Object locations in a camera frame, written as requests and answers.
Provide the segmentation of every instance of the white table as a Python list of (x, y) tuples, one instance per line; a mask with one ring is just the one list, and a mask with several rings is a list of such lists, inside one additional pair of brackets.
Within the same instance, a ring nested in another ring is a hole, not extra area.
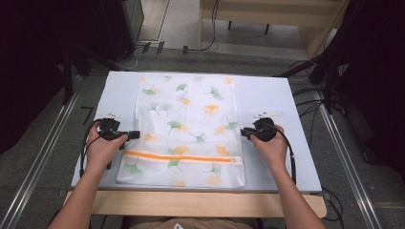
[[(96, 117), (106, 114), (120, 115), (119, 129), (121, 131), (135, 130), (135, 101), (139, 90), (139, 79), (148, 75), (173, 75), (183, 73), (128, 73), (110, 72), (106, 86), (98, 103)], [(309, 147), (299, 119), (288, 81), (284, 78), (257, 77), (230, 75), (234, 78), (236, 100), (240, 117), (240, 127), (253, 127), (256, 120), (254, 115), (267, 113), (284, 113), (274, 116), (275, 123), (285, 129), (285, 134), (290, 141), (295, 154), (297, 171), (297, 187), (302, 193), (316, 193), (322, 191), (319, 177), (310, 155)], [(262, 161), (257, 149), (243, 137), (243, 151), (245, 163), (245, 186), (237, 189), (205, 190), (216, 192), (277, 192), (275, 182)], [(113, 160), (112, 169), (106, 171), (101, 182), (100, 189), (122, 190), (178, 190), (177, 187), (153, 187), (119, 183), (116, 181), (122, 152), (118, 152)], [(75, 168), (72, 186), (75, 187), (79, 180), (79, 163)]]
[[(135, 101), (139, 78), (146, 75), (176, 75), (180, 73), (110, 72), (99, 101), (96, 116), (113, 113), (121, 115), (120, 129), (135, 128)], [(253, 115), (262, 112), (283, 112), (273, 117), (285, 129), (296, 157), (297, 186), (315, 214), (322, 218), (327, 209), (322, 195), (309, 147), (288, 81), (282, 78), (234, 77), (241, 127), (252, 127)], [(223, 218), (281, 218), (284, 216), (280, 197), (268, 168), (251, 142), (243, 139), (245, 187), (239, 189), (157, 188), (117, 183), (117, 169), (122, 152), (114, 158), (113, 167), (100, 182), (93, 205), (95, 215), (223, 217)], [(79, 164), (75, 168), (72, 186), (79, 180)]]

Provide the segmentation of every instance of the ginkgo leaf print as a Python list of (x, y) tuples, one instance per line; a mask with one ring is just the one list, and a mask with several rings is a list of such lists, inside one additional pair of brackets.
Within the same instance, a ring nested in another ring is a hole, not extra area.
[(221, 165), (217, 163), (212, 164), (212, 169), (208, 173), (214, 173), (215, 176), (219, 177), (221, 175), (222, 169)]
[(227, 151), (226, 147), (220, 144), (216, 145), (217, 153), (221, 156), (229, 156), (229, 152)]
[(173, 150), (173, 154), (182, 156), (184, 153), (188, 152), (189, 150), (190, 149), (187, 146), (181, 145), (181, 146), (176, 147)]
[(160, 90), (157, 88), (154, 88), (154, 86), (152, 86), (151, 89), (142, 89), (142, 92), (147, 95), (152, 95), (152, 94), (158, 94), (160, 92)]
[(212, 113), (215, 111), (215, 110), (218, 110), (218, 109), (220, 109), (220, 107), (218, 106), (218, 105), (215, 105), (215, 104), (209, 104), (209, 105), (206, 105), (205, 107), (205, 114), (206, 115), (211, 115), (212, 116)]
[(157, 139), (158, 139), (158, 137), (157, 136), (155, 136), (155, 135), (145, 135), (144, 137), (143, 137), (143, 139), (145, 140), (145, 141), (156, 141)]
[(189, 131), (188, 127), (182, 125), (178, 121), (170, 121), (170, 122), (167, 123), (167, 125), (170, 126), (169, 135), (170, 135), (170, 132), (172, 132), (173, 129), (178, 129), (181, 132), (188, 132)]
[(226, 128), (228, 131), (232, 131), (232, 130), (235, 130), (236, 128), (238, 128), (238, 126), (239, 126), (238, 121), (231, 122), (231, 121), (229, 121), (228, 118), (226, 118), (226, 120), (228, 121), (228, 125), (225, 126), (225, 128)]
[(224, 82), (225, 83), (227, 83), (227, 84), (231, 84), (231, 83), (233, 83), (233, 78), (232, 77), (228, 77), (228, 78), (226, 78), (225, 80), (224, 80)]
[(176, 92), (183, 91), (183, 92), (187, 93), (187, 91), (185, 90), (186, 87), (187, 87), (187, 84), (180, 84), (179, 86), (177, 86)]
[(151, 103), (151, 104), (149, 104), (149, 106), (146, 109), (149, 112), (150, 111), (155, 111), (156, 113), (158, 113), (158, 115), (160, 115), (159, 112), (158, 112), (158, 106), (159, 106), (159, 103)]
[(225, 133), (225, 131), (226, 131), (226, 128), (225, 128), (225, 126), (220, 126), (220, 127), (218, 127), (217, 129), (215, 129), (215, 135), (223, 135), (224, 133)]
[(217, 100), (223, 100), (223, 97), (221, 96), (220, 92), (218, 91), (218, 88), (215, 86), (211, 87), (211, 92), (209, 92), (208, 94), (212, 94), (212, 96)]
[(138, 168), (137, 164), (124, 164), (124, 170), (130, 174), (140, 174), (142, 170)]
[(171, 185), (176, 187), (184, 187), (185, 183), (182, 180), (176, 179), (172, 181)]
[(179, 167), (179, 162), (179, 160), (170, 160), (167, 164), (167, 168), (170, 169), (171, 167), (176, 166), (180, 171), (182, 171), (182, 169)]
[(191, 100), (188, 99), (188, 98), (182, 98), (180, 103), (182, 103), (182, 107), (181, 107), (181, 109), (182, 109), (185, 106), (190, 106), (191, 105)]
[(200, 135), (193, 135), (190, 133), (190, 135), (194, 136), (196, 138), (197, 142), (205, 142), (206, 140), (206, 134), (205, 133), (201, 133)]
[(167, 116), (169, 116), (168, 110), (172, 107), (172, 105), (165, 103), (158, 107), (158, 111), (166, 111)]
[(221, 165), (213, 163), (211, 171), (208, 171), (206, 173), (213, 173), (215, 176), (211, 174), (206, 179), (206, 182), (208, 182), (210, 185), (219, 185), (222, 182), (221, 172), (222, 172)]

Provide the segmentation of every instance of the hand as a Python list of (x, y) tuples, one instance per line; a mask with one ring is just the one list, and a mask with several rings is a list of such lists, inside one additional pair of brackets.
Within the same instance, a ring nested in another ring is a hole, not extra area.
[[(284, 129), (275, 125), (275, 127), (284, 132)], [(287, 154), (287, 143), (280, 133), (270, 141), (264, 142), (260, 140), (257, 136), (251, 135), (251, 141), (259, 149), (260, 154), (266, 162), (266, 165), (270, 169), (271, 173), (278, 170), (287, 170), (286, 167), (286, 154)]]
[(106, 140), (99, 136), (97, 132), (97, 127), (100, 125), (96, 122), (89, 132), (89, 138), (86, 142), (87, 147), (87, 165), (90, 164), (101, 167), (105, 167), (111, 162), (116, 154), (117, 149), (121, 146), (128, 138), (127, 135), (122, 135), (114, 140)]

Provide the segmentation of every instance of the gray floor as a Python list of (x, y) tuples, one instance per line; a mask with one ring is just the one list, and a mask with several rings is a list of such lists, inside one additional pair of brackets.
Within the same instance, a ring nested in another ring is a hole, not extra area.
[[(197, 45), (195, 34), (192, 32), (196, 29), (195, 24), (191, 22), (192, 20), (183, 19), (190, 24), (180, 26), (182, 25), (180, 19), (175, 19), (176, 13), (173, 11), (173, 9), (187, 6), (188, 9), (194, 10), (194, 7), (198, 6), (195, 5), (198, 4), (196, 2), (198, 1), (188, 1), (187, 4), (189, 5), (187, 5), (181, 0), (171, 1), (161, 36), (161, 39), (165, 40), (165, 48), (181, 48), (185, 44), (192, 48), (193, 45)], [(219, 22), (217, 26), (220, 30), (220, 27), (227, 26), (227, 23)], [(185, 31), (176, 31), (173, 29), (176, 27), (183, 28)], [(269, 32), (273, 38), (269, 39), (268, 43), (264, 40), (255, 43), (252, 37), (255, 36), (255, 32), (258, 32), (257, 34), (262, 32), (262, 27), (264, 31), (265, 26), (262, 25), (235, 24), (233, 27), (235, 31), (228, 31), (227, 28), (223, 28), (221, 32), (232, 33), (222, 35), (219, 32), (217, 36), (218, 49), (215, 50), (216, 47), (213, 47), (215, 51), (211, 52), (191, 52), (188, 55), (182, 55), (181, 51), (164, 51), (162, 54), (155, 55), (151, 50), (144, 54), (137, 53), (138, 64), (132, 71), (236, 73), (269, 76), (285, 72), (295, 60), (308, 59), (302, 44), (300, 44), (299, 37), (296, 36), (296, 29), (274, 26), (272, 27), (273, 31)], [(235, 43), (230, 43), (227, 38), (235, 33), (239, 38), (235, 39), (237, 40)], [(208, 33), (204, 41), (210, 42)], [(135, 63), (135, 59), (131, 57), (120, 64), (135, 66)], [(82, 84), (82, 90), (79, 92), (71, 115), (53, 147), (49, 160), (30, 194), (24, 211), (21, 216), (18, 216), (15, 228), (45, 228), (53, 213), (61, 207), (64, 193), (70, 190), (80, 142), (87, 127), (82, 125), (82, 122), (88, 111), (80, 109), (80, 106), (96, 107), (107, 73), (106, 68), (94, 64), (91, 75), (83, 76), (85, 80)], [(289, 80), (293, 92), (312, 87), (308, 83), (305, 72), (298, 75)], [(300, 94), (295, 97), (297, 103), (313, 98), (314, 93)], [(2, 175), (0, 176), (1, 219), (7, 214), (16, 191), (31, 169), (44, 139), (60, 112), (62, 100), (63, 91), (32, 123), (20, 142), (0, 156), (0, 173)], [(306, 107), (298, 107), (300, 113), (305, 109)], [(355, 170), (373, 202), (382, 228), (403, 228), (405, 224), (405, 218), (403, 218), (405, 214), (405, 185), (400, 175), (384, 164), (370, 165), (365, 162), (348, 120), (337, 111), (333, 112), (332, 118), (344, 140)], [(313, 117), (313, 113), (304, 115), (302, 124), (308, 140), (311, 138), (310, 148), (322, 185), (333, 191), (342, 202), (345, 227), (368, 228), (322, 114), (318, 112), (315, 117)], [(331, 206), (329, 204), (327, 206), (328, 218), (335, 218), (336, 215)], [(120, 220), (121, 217), (109, 216), (104, 227), (119, 228)], [(94, 217), (92, 220), (94, 228), (99, 227), (102, 221), (103, 216)], [(341, 228), (339, 221), (325, 220), (325, 223), (328, 228)], [(266, 226), (284, 228), (284, 222), (282, 219), (268, 219)]]

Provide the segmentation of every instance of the green leaf print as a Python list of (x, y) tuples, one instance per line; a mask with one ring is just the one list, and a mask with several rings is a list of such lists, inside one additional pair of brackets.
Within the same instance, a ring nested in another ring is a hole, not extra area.
[(204, 172), (204, 173), (213, 173), (213, 174), (215, 174), (215, 176), (219, 177), (221, 175), (221, 172), (222, 172), (221, 165), (213, 163), (211, 171)]
[(130, 174), (140, 174), (142, 170), (138, 168), (137, 164), (125, 164), (124, 170)]
[(211, 87), (211, 92), (209, 94), (212, 94), (212, 96), (217, 100), (223, 100), (223, 97), (215, 86)]
[(166, 111), (167, 116), (169, 116), (169, 112), (168, 110), (172, 107), (172, 105), (166, 103), (166, 104), (162, 104), (158, 107), (159, 111)]
[(227, 126), (225, 126), (225, 128), (228, 131), (235, 130), (236, 128), (238, 128), (238, 122), (229, 122), (229, 124)]
[(179, 160), (170, 160), (169, 164), (167, 164), (167, 168), (170, 169), (173, 166), (176, 166), (180, 171), (182, 171), (181, 168), (179, 168)]
[(201, 133), (200, 135), (192, 135), (192, 136), (194, 136), (196, 138), (197, 142), (205, 142), (205, 140), (206, 140), (206, 134), (205, 133)]
[(153, 91), (153, 86), (152, 86), (151, 89), (142, 89), (142, 92), (143, 92), (144, 94), (148, 94), (148, 95), (155, 94), (155, 92)]
[(159, 112), (158, 112), (158, 106), (159, 106), (159, 103), (151, 103), (151, 104), (149, 104), (149, 106), (147, 107), (147, 110), (148, 110), (148, 111), (155, 111), (155, 112), (158, 113), (158, 115), (160, 115)]
[(169, 131), (169, 135), (170, 135), (170, 132), (173, 130), (173, 129), (175, 129), (175, 128), (180, 128), (181, 127), (181, 124), (179, 123), (179, 122), (177, 122), (177, 121), (170, 121), (170, 122), (168, 122), (167, 123), (167, 125), (169, 125), (171, 128), (170, 128), (170, 131)]
[(178, 91), (183, 91), (185, 93), (187, 93), (184, 89), (187, 87), (187, 84), (180, 84), (179, 86), (177, 86), (176, 88), (176, 92)]

